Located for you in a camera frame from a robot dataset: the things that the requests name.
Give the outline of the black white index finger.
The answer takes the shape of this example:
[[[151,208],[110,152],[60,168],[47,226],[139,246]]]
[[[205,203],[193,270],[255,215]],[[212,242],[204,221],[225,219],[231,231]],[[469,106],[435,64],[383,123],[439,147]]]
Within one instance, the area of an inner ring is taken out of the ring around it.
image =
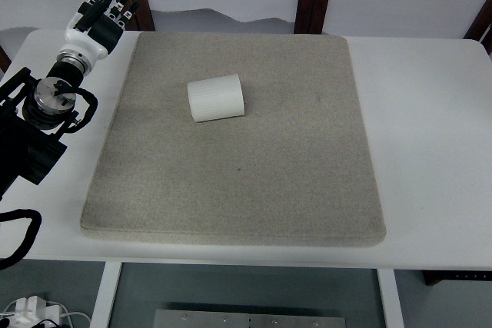
[[[117,21],[117,24],[118,25],[127,25],[127,23],[131,20],[131,18],[136,13],[138,7],[139,7],[138,2],[135,2],[134,4],[132,4],[127,11],[120,14],[120,17]]]

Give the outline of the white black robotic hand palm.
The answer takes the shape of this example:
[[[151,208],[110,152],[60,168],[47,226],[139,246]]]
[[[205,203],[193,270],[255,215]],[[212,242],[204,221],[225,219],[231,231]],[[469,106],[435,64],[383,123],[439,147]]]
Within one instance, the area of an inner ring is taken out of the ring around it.
[[[115,49],[124,29],[106,15],[89,28],[79,31],[75,25],[82,18],[76,13],[65,29],[65,44],[58,52],[57,61],[68,62],[76,68],[93,68]]]

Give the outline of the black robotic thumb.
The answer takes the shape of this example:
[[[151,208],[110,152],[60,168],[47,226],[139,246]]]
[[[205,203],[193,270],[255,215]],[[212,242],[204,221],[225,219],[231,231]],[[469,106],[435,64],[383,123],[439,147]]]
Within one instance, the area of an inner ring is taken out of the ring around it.
[[[110,0],[98,0],[86,9],[83,16],[76,22],[74,29],[79,31],[87,31],[93,24],[105,13]]]

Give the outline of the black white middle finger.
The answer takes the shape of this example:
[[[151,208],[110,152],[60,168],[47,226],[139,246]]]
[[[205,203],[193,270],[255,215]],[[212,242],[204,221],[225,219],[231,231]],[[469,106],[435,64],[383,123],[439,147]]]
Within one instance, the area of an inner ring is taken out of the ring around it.
[[[111,6],[111,17],[120,17],[123,8],[128,0],[115,0]]]

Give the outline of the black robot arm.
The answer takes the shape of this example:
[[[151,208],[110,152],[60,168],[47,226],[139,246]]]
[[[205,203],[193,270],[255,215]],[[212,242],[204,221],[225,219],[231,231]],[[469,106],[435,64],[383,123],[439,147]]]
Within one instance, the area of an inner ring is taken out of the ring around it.
[[[39,184],[67,147],[60,139],[94,117],[98,99],[81,83],[118,44],[136,13],[129,0],[87,0],[65,30],[65,44],[44,78],[22,68],[1,86],[1,192],[18,178]]]

